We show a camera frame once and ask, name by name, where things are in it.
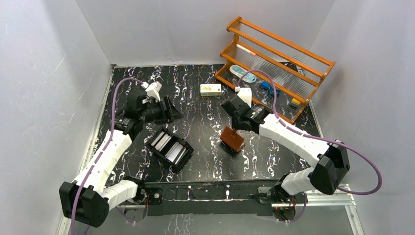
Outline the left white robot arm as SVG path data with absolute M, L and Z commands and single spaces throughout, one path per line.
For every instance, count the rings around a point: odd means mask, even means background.
M 106 182 L 144 125 L 167 124 L 180 118 L 182 114 L 169 96 L 156 98 L 143 92 L 129 95 L 126 107 L 119 113 L 113 112 L 111 127 L 93 158 L 71 182 L 61 184 L 59 196 L 64 217 L 97 228 L 110 210 L 125 201 L 145 201 L 143 180 L 126 176 L 110 187 L 106 187 Z

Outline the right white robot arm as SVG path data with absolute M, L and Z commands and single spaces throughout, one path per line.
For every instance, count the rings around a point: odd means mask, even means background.
M 285 174 L 266 192 L 254 194 L 253 197 L 261 203 L 287 203 L 296 194 L 309 190 L 333 195 L 348 173 L 349 159 L 341 141 L 327 143 L 307 138 L 307 132 L 276 117 L 270 108 L 260 104 L 250 107 L 236 95 L 221 106 L 231 117 L 231 127 L 225 128 L 221 140 L 234 151 L 238 151 L 244 143 L 237 131 L 244 130 L 277 141 L 302 157 L 310 166 L 302 171 Z

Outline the brown leather card holder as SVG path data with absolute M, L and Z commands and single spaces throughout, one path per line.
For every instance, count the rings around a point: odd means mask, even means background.
M 220 135 L 220 140 L 235 152 L 239 152 L 244 146 L 244 138 L 237 133 L 237 130 L 226 126 Z

